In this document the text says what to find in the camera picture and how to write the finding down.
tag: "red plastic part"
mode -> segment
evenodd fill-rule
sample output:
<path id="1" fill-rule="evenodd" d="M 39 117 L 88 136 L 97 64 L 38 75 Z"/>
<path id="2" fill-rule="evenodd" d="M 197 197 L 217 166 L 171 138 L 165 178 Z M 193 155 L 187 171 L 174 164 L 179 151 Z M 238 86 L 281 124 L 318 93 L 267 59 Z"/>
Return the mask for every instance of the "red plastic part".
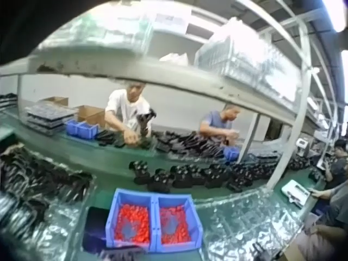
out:
<path id="1" fill-rule="evenodd" d="M 162 232 L 162 244 L 177 244 L 191 241 L 188 225 L 186 222 L 186 214 L 183 206 L 178 206 L 174 208 L 161 208 L 159 214 L 161 227 L 166 226 L 167 222 L 169 222 L 168 216 L 170 215 L 176 216 L 178 220 L 178 226 L 174 234 L 169 235 Z"/>
<path id="2" fill-rule="evenodd" d="M 125 223 L 131 223 L 133 229 L 136 231 L 135 236 L 130 239 L 131 242 L 138 244 L 150 243 L 150 221 L 148 209 L 146 207 L 130 204 L 121 206 L 117 216 L 117 225 L 115 227 L 116 240 L 127 241 L 122 234 L 122 227 Z"/>

